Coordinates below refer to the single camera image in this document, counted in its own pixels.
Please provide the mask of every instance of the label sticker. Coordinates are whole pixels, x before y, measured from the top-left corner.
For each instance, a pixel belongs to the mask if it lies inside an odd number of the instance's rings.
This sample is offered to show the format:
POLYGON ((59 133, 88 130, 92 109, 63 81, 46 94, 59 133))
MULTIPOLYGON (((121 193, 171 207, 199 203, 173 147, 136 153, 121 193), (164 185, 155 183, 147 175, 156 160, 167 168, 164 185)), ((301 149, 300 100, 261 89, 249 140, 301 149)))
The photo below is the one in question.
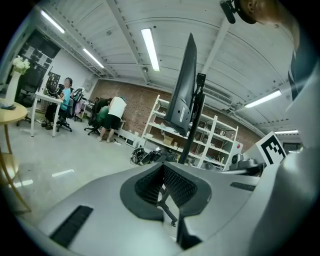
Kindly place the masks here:
POLYGON ((180 116, 180 123, 181 123, 182 120, 184 119, 184 114, 185 114, 185 108, 183 107, 183 108, 182 108, 182 113, 181 113, 181 116, 180 116))

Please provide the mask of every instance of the white shirt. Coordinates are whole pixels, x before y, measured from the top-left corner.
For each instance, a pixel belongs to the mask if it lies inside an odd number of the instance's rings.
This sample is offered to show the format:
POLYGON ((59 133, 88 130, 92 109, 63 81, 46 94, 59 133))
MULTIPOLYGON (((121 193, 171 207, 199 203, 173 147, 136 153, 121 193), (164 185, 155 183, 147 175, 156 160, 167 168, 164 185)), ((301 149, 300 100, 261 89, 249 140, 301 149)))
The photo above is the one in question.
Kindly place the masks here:
POLYGON ((122 115, 124 114, 126 105, 127 104, 125 103, 125 101, 122 98, 114 97, 112 99, 112 105, 110 107, 108 114, 116 116, 121 119, 122 115))

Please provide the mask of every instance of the green shirt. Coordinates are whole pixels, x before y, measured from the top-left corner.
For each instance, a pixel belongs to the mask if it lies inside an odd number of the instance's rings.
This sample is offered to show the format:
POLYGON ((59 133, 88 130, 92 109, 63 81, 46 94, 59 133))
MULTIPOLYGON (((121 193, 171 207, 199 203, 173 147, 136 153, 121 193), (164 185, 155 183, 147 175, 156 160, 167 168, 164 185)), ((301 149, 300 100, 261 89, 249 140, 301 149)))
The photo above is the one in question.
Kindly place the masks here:
POLYGON ((96 118, 97 122, 101 124, 106 119, 108 113, 109 113, 108 106, 104 106, 103 108, 101 108, 101 110, 99 111, 98 117, 96 118))

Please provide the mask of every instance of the person in white shirt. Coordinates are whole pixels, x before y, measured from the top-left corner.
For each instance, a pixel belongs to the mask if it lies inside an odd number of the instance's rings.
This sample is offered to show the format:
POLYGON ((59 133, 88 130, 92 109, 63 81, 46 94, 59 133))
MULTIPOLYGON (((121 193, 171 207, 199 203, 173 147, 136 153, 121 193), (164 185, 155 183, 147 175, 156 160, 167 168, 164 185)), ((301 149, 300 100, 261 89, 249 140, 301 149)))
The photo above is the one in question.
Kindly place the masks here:
POLYGON ((104 123, 102 125, 102 129, 100 132, 100 136, 97 137, 98 141, 102 141, 103 136, 106 131, 110 129, 108 138, 106 143, 109 143, 112 139, 112 136, 115 133, 115 130, 119 129, 119 124, 121 121, 121 117, 124 114, 125 107, 127 106, 125 99, 123 97, 114 97, 109 105, 109 113, 106 116, 104 123))

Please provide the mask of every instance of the floor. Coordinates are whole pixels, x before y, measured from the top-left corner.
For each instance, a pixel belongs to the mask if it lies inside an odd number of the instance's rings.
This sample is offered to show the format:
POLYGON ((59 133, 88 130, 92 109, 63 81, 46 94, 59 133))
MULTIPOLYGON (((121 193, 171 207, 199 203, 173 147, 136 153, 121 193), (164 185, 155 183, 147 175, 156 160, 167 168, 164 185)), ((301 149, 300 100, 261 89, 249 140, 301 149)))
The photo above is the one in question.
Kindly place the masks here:
MULTIPOLYGON (((69 123, 72 132, 62 128, 55 138, 52 130, 45 130, 37 122, 34 123, 34 137, 30 136, 31 125, 26 121, 19 127, 9 126, 12 151, 19 161, 19 171, 13 182, 32 209, 31 213, 20 216, 34 226, 51 207, 88 182, 135 167, 130 163, 133 148, 124 140, 118 140, 121 145, 99 142, 96 134, 88 136, 84 131, 86 121, 69 120, 69 123)), ((0 127, 0 144, 5 152, 3 126, 0 127)), ((24 210, 9 187, 5 187, 4 193, 13 210, 24 210)), ((177 217, 179 210, 170 197, 167 204, 177 217)), ((177 227, 171 226, 166 214, 163 227, 170 236, 176 237, 177 227)))

